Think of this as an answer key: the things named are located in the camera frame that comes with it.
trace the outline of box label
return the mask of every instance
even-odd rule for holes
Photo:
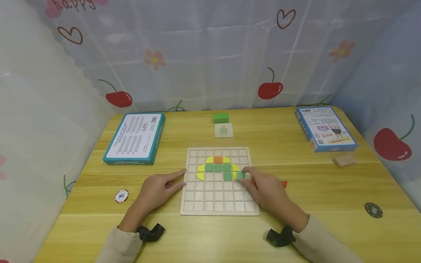
[[[355,144],[330,107],[299,109],[319,146]]]
[[[160,119],[160,114],[126,115],[111,143],[107,158],[147,158]]]

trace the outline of yellow semicircle tile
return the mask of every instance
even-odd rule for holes
[[[213,156],[208,157],[205,163],[213,163]]]
[[[229,160],[229,158],[228,158],[228,157],[223,156],[223,157],[222,157],[222,162],[223,162],[223,163],[230,163],[231,161]]]
[[[205,165],[200,165],[197,170],[197,172],[204,172],[205,171]]]
[[[196,173],[197,178],[199,178],[199,180],[204,180],[205,179],[205,173]]]
[[[232,164],[232,171],[237,172],[237,171],[241,171],[241,169],[240,167],[238,167],[238,165]]]

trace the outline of orange square tile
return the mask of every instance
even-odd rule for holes
[[[222,156],[215,156],[213,158],[214,163],[222,163]]]

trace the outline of black poker chip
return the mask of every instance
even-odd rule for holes
[[[374,204],[374,203],[366,203],[364,205],[365,210],[369,215],[371,215],[374,218],[382,218],[383,217],[383,211],[381,208]]]

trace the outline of poker chip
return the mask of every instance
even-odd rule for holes
[[[120,191],[117,192],[117,194],[115,195],[114,200],[117,203],[123,203],[124,201],[127,200],[127,198],[129,198],[129,191],[127,191],[126,189],[122,189]]]
[[[364,205],[365,210],[369,215],[371,215],[374,218],[382,218],[383,217],[383,211],[381,208],[374,204],[374,203],[366,203]]]

